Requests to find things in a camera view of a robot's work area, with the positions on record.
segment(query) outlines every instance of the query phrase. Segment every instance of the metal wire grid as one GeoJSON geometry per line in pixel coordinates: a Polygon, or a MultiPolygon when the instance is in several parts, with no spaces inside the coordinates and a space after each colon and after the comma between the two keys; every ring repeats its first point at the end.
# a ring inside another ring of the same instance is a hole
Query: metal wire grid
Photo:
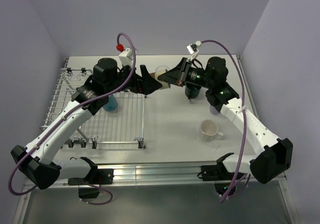
{"type": "MultiPolygon", "coordinates": [[[[84,68],[60,70],[44,125],[41,126],[43,130],[63,112],[76,88],[82,86],[92,73],[92,70],[84,68]]],[[[95,137],[97,144],[137,144],[137,138],[143,139],[144,96],[131,92],[119,92],[114,96],[118,101],[114,112],[101,109],[70,138],[73,140],[82,136],[88,141],[88,137],[95,137]]]]}

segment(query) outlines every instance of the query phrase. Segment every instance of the dark cup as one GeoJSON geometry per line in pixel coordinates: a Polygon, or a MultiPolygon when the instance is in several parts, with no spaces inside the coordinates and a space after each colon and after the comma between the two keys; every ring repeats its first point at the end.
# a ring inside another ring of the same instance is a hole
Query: dark cup
{"type": "Polygon", "coordinates": [[[192,99],[192,98],[197,98],[198,97],[198,95],[200,93],[200,90],[201,90],[200,86],[197,86],[197,85],[194,85],[194,84],[191,84],[191,83],[187,83],[185,86],[186,87],[184,89],[184,93],[188,97],[188,99],[192,99]]]}

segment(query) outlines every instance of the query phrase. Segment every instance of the black clamp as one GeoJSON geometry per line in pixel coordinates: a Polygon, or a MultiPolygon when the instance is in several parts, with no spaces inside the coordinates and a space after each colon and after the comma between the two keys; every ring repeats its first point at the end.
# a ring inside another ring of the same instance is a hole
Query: black clamp
{"type": "Polygon", "coordinates": [[[67,73],[72,73],[71,68],[66,68],[66,70],[67,70],[67,73]]]}
{"type": "MultiPolygon", "coordinates": [[[[197,177],[202,179],[204,182],[207,181],[225,181],[231,180],[234,173],[229,173],[225,168],[223,161],[234,153],[227,153],[220,157],[216,161],[216,165],[203,165],[201,166],[201,172],[197,174],[197,177]]],[[[244,174],[238,173],[236,179],[240,179],[244,174]]]]}
{"type": "Polygon", "coordinates": [[[68,185],[77,186],[83,185],[84,182],[93,184],[93,185],[109,185],[112,184],[114,180],[114,170],[111,168],[99,168],[98,166],[92,162],[90,159],[86,157],[81,157],[81,159],[85,160],[89,163],[91,170],[87,174],[85,178],[80,180],[79,178],[70,178],[68,179],[68,185]]]}
{"type": "Polygon", "coordinates": [[[86,148],[87,141],[83,137],[74,137],[76,140],[74,140],[75,144],[80,144],[81,148],[86,148]]]}
{"type": "Polygon", "coordinates": [[[146,148],[145,139],[143,137],[135,138],[134,141],[138,141],[138,148],[139,149],[146,148]]]}
{"type": "Polygon", "coordinates": [[[98,136],[89,137],[89,139],[91,139],[92,142],[92,149],[97,149],[97,138],[98,136]]]}
{"type": "Polygon", "coordinates": [[[75,145],[75,142],[73,140],[71,140],[70,138],[68,138],[66,143],[68,144],[68,148],[73,148],[75,145]]]}

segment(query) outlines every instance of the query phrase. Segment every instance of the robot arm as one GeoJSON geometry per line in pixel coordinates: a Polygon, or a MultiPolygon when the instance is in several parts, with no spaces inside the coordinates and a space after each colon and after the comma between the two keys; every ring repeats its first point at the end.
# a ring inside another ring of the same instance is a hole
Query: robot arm
{"type": "MultiPolygon", "coordinates": [[[[243,132],[242,100],[227,83],[229,71],[226,61],[219,57],[212,57],[208,60],[205,70],[191,67],[192,59],[196,58],[199,52],[198,46],[197,44],[189,45],[191,59],[183,58],[175,68],[159,75],[158,80],[180,87],[191,83],[207,88],[205,96],[210,105],[243,132]]],[[[265,184],[290,167],[293,145],[289,139],[282,140],[272,133],[247,108],[245,108],[245,115],[246,139],[252,145],[254,155],[243,155],[239,172],[252,174],[259,182],[265,184]]],[[[218,159],[211,180],[227,180],[235,172],[238,159],[239,156],[234,153],[218,159]]]]}
{"type": "MultiPolygon", "coordinates": [[[[72,112],[68,118],[65,117],[65,114],[79,104],[109,93],[123,84],[132,69],[130,55],[131,52],[128,52],[128,48],[120,54],[121,60],[127,62],[124,62],[125,65],[119,72],[117,71],[117,62],[114,59],[100,59],[93,68],[93,75],[86,80],[83,86],[77,88],[71,101],[55,121],[25,147],[17,145],[12,149],[11,155],[14,161],[18,163],[28,152],[36,148],[23,161],[19,169],[40,189],[48,188],[59,179],[81,178],[90,183],[97,177],[97,165],[86,157],[70,160],[57,160],[54,157],[75,130],[106,105],[109,98],[102,98],[85,105],[72,112]],[[61,119],[63,119],[63,122],[55,127],[61,119]],[[38,147],[39,140],[47,134],[50,135],[38,147]]],[[[134,93],[148,95],[162,87],[159,82],[150,76],[146,66],[141,65],[140,70],[141,76],[134,72],[121,91],[129,89],[134,93]]]]}

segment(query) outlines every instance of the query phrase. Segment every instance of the blue cup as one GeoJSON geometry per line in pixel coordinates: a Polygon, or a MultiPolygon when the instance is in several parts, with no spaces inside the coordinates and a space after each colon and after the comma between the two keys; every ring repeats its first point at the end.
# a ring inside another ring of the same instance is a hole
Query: blue cup
{"type": "Polygon", "coordinates": [[[107,112],[113,112],[116,108],[118,108],[117,99],[113,95],[109,95],[109,102],[103,106],[103,109],[107,112]]]}
{"type": "Polygon", "coordinates": [[[188,97],[188,99],[193,99],[198,97],[201,90],[200,86],[197,86],[191,83],[187,83],[185,86],[186,87],[184,88],[184,93],[188,97]]]}

